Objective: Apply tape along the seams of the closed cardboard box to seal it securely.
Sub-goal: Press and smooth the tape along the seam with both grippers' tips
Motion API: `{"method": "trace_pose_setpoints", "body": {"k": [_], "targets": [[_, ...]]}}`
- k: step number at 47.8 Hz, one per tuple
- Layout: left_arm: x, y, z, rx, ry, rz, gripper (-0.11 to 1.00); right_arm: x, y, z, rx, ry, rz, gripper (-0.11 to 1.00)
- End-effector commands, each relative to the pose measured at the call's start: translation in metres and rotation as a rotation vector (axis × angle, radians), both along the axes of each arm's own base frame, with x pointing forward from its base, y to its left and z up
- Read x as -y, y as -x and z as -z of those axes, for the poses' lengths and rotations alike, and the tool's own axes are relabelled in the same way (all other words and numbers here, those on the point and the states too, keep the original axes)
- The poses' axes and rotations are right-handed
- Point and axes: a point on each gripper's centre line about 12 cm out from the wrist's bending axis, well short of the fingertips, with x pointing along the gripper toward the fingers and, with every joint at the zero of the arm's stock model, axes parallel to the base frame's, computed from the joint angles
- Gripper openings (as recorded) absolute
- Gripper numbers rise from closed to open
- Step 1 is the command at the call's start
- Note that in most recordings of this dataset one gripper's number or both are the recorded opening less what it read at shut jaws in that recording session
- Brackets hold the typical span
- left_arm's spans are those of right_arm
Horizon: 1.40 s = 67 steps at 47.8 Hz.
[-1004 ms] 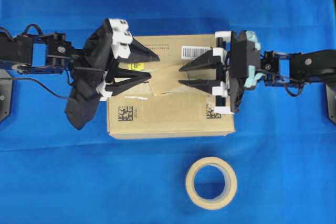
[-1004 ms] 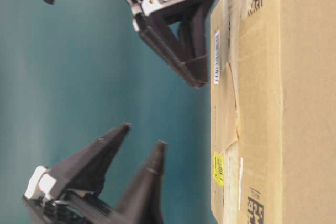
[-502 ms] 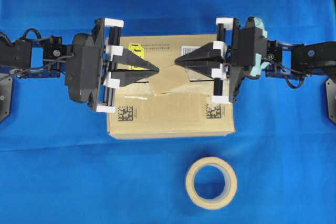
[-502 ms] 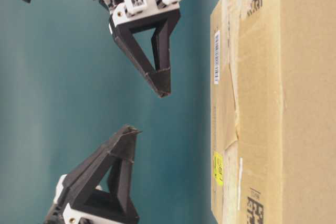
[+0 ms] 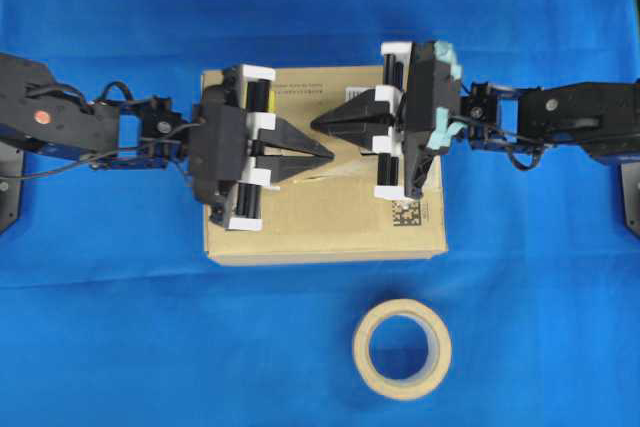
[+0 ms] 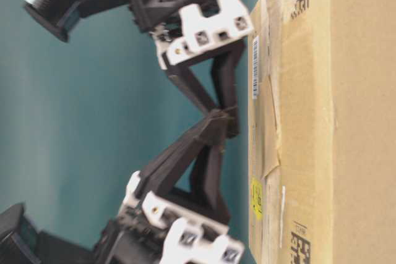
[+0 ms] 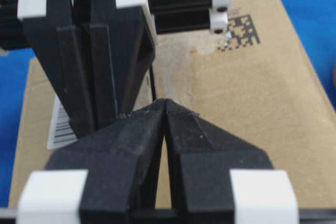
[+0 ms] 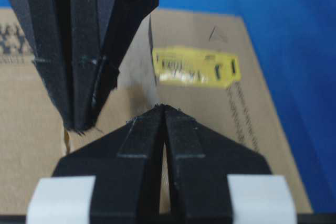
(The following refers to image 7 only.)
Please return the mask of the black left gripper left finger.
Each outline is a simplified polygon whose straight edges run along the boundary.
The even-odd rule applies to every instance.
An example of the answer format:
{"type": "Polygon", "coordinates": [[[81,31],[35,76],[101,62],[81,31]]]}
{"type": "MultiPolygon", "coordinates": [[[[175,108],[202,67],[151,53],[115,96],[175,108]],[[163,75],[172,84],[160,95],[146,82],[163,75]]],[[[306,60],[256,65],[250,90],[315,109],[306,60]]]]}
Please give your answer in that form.
{"type": "Polygon", "coordinates": [[[18,202],[18,223],[129,223],[154,208],[164,100],[59,148],[32,172],[18,202]]]}

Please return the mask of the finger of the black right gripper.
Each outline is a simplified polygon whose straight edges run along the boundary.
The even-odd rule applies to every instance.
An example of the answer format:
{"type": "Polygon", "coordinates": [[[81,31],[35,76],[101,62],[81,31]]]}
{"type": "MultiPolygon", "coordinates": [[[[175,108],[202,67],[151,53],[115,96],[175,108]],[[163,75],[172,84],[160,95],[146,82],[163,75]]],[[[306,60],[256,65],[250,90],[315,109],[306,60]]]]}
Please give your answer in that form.
{"type": "Polygon", "coordinates": [[[148,0],[91,0],[89,23],[98,127],[132,111],[155,58],[148,0]]]}
{"type": "Polygon", "coordinates": [[[77,137],[95,130],[81,31],[71,0],[18,0],[17,17],[77,137]]]}

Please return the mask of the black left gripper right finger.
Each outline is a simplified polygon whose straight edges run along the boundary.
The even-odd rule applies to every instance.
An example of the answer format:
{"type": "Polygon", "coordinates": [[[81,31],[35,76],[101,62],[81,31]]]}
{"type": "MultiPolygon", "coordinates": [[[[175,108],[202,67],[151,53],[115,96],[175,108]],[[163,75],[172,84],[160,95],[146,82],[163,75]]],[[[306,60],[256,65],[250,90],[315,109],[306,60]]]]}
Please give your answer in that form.
{"type": "Polygon", "coordinates": [[[172,206],[180,223],[298,223],[287,172],[257,146],[165,101],[172,206]]]}

